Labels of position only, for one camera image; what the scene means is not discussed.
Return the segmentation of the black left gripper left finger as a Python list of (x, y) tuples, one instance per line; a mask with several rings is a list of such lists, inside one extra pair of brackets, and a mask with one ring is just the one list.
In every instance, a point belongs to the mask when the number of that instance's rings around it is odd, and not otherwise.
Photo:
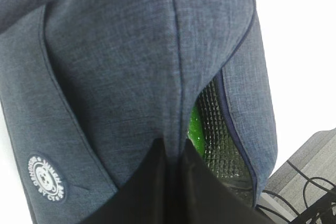
[(153, 141), (132, 177), (86, 223), (165, 223), (165, 149)]

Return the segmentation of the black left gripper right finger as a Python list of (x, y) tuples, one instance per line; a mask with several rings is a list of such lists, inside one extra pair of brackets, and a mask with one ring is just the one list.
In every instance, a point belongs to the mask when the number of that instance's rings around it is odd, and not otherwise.
[(212, 174), (190, 140), (181, 156), (183, 223), (265, 223)]

